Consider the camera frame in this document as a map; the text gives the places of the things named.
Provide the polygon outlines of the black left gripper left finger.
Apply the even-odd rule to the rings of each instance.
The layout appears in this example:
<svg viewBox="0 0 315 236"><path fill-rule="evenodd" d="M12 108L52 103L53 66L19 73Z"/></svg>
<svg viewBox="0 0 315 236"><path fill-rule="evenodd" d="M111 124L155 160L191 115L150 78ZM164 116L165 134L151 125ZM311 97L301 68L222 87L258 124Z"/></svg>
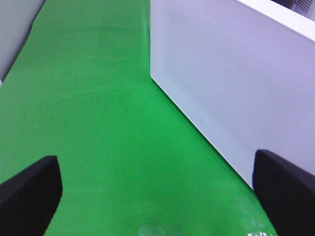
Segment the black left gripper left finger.
<svg viewBox="0 0 315 236"><path fill-rule="evenodd" d="M42 236L63 194L58 158L45 156L0 185L0 234Z"/></svg>

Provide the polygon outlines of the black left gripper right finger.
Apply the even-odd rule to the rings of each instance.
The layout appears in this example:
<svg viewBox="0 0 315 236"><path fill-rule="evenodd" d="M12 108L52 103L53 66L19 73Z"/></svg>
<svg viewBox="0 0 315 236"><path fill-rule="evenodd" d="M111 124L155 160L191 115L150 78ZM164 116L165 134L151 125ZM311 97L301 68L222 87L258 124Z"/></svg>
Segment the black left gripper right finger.
<svg viewBox="0 0 315 236"><path fill-rule="evenodd" d="M259 149L252 184L278 235L315 234L314 175L267 149Z"/></svg>

